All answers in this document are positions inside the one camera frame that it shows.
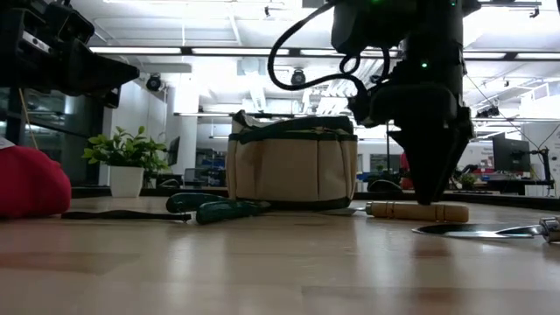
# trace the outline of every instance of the wooden handle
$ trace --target wooden handle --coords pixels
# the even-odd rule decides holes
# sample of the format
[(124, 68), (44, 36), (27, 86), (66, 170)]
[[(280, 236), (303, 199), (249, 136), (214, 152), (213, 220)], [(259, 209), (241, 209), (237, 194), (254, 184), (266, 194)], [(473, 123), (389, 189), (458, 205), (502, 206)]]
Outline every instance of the wooden handle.
[(376, 218), (439, 221), (439, 222), (468, 222), (469, 209), (466, 206), (436, 204), (421, 206), (402, 202), (374, 202), (371, 214)]

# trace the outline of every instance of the security camera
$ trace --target security camera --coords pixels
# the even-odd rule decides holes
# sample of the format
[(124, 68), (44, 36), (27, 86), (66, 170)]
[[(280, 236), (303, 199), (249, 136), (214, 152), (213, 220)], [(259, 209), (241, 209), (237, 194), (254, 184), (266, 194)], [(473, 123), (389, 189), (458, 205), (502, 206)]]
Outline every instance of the security camera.
[(291, 76), (292, 85), (302, 85), (305, 84), (305, 73), (304, 69), (294, 70), (294, 74)]
[(146, 88), (152, 92), (159, 92), (163, 90), (165, 88), (165, 82), (161, 80), (161, 74), (150, 74), (150, 78), (146, 81)]

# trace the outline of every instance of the green leaves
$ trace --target green leaves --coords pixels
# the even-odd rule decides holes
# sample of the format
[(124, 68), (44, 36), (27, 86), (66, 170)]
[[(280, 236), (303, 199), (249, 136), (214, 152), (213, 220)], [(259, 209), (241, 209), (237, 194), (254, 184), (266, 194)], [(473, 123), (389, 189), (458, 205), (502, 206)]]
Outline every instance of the green leaves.
[(84, 149), (82, 158), (89, 159), (89, 164), (143, 167), (148, 172), (167, 169), (167, 163), (162, 159), (165, 144), (141, 136), (144, 132), (146, 128), (142, 126), (138, 128), (138, 134), (132, 136), (125, 129), (116, 127), (111, 138), (92, 136), (88, 141), (93, 147)]

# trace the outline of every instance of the computer monitor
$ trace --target computer monitor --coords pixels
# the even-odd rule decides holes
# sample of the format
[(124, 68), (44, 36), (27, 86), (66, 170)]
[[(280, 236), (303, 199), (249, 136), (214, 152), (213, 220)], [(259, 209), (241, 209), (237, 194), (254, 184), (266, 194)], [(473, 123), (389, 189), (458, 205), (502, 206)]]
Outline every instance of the computer monitor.
[(175, 165), (179, 157), (179, 142), (181, 137), (178, 136), (169, 143), (169, 149), (167, 150), (167, 164), (169, 166)]
[(531, 172), (529, 142), (497, 136), (492, 138), (496, 171)]

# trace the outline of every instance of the ceiling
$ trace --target ceiling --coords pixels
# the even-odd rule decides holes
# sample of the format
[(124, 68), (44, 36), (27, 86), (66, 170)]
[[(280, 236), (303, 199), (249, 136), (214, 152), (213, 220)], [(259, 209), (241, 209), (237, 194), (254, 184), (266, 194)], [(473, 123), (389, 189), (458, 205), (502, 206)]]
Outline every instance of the ceiling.
[[(302, 9), (311, 2), (73, 0), (72, 5), (95, 25), (97, 36), (91, 40), (91, 46), (271, 47), (288, 27), (314, 10)], [(267, 5), (270, 7), (268, 17), (264, 11)], [(311, 6), (317, 7), (317, 1)], [(556, 1), (542, 0), (540, 14), (535, 18), (529, 17), (533, 12), (534, 8), (528, 7), (483, 8), (473, 13), (464, 21), (465, 48), (560, 51), (560, 16)], [(289, 39), (286, 46), (331, 48), (332, 23), (333, 13), (329, 11), (312, 20)], [(242, 58), (129, 56), (126, 59), (144, 71), (153, 70), (149, 65), (192, 65), (192, 75), (196, 79), (203, 107), (232, 105), (233, 108), (255, 103), (256, 95), (260, 95), (267, 103), (275, 100), (276, 104), (282, 104), (278, 100), (284, 100), (286, 110), (291, 111), (289, 104), (292, 101), (301, 102), (302, 109), (309, 102), (309, 95), (332, 97), (354, 92), (351, 84), (340, 81), (308, 91), (284, 91), (276, 87), (268, 75), (238, 75), (238, 61)], [(293, 69), (303, 68), (309, 81), (337, 73), (339, 62), (338, 59), (278, 58), (276, 74), (281, 81), (289, 82)], [(367, 81), (369, 75), (379, 71), (380, 63), (379, 60), (362, 61), (359, 77)], [(464, 100), (476, 109), (486, 97), (511, 106), (520, 102), (519, 95), (529, 91), (526, 86), (538, 86), (538, 82), (557, 78), (560, 80), (560, 62), (470, 61), (466, 68), (471, 79), (464, 80)]]

